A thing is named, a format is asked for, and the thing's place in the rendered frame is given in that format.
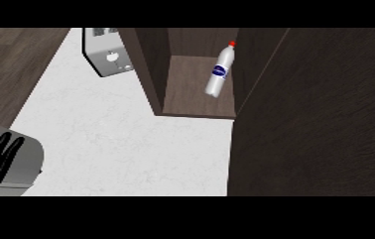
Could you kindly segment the silver metal appliance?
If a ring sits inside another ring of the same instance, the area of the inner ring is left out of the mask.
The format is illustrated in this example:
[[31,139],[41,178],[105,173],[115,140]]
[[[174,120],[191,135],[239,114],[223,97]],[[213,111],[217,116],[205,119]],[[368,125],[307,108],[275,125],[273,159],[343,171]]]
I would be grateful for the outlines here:
[[133,70],[117,28],[83,28],[83,54],[100,77]]

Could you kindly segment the dark brown wooden cabinet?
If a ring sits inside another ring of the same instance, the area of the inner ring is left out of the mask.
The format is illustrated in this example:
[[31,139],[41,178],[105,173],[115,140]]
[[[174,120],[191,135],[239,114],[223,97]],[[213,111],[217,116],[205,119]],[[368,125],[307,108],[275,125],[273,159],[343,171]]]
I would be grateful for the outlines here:
[[[233,119],[241,113],[286,34],[285,28],[121,28],[152,112],[158,116]],[[222,49],[235,63],[217,97],[205,93]]]

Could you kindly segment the silver toaster with black slots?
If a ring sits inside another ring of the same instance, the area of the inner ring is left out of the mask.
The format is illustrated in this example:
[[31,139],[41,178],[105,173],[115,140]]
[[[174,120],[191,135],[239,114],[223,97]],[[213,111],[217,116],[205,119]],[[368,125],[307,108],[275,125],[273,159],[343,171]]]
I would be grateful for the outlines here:
[[4,177],[0,177],[0,196],[21,196],[34,185],[40,175],[44,149],[37,139],[0,126],[0,136],[4,133],[12,134],[6,148],[9,148],[19,137],[25,141],[18,149],[7,174]]

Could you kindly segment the white plastic water bottle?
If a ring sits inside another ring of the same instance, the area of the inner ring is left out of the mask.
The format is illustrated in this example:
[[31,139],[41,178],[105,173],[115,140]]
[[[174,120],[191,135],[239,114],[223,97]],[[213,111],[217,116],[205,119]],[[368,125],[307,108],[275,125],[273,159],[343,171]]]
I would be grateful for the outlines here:
[[230,41],[219,54],[217,63],[211,72],[211,77],[205,87],[205,93],[213,97],[219,97],[229,75],[229,70],[235,61],[235,46],[236,42]]

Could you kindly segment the dark brown cabinet door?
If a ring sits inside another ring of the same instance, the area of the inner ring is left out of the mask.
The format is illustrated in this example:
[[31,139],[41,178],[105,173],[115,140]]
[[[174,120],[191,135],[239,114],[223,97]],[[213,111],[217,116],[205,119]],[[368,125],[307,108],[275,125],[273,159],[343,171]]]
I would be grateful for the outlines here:
[[375,29],[291,29],[232,132],[229,196],[375,196]]

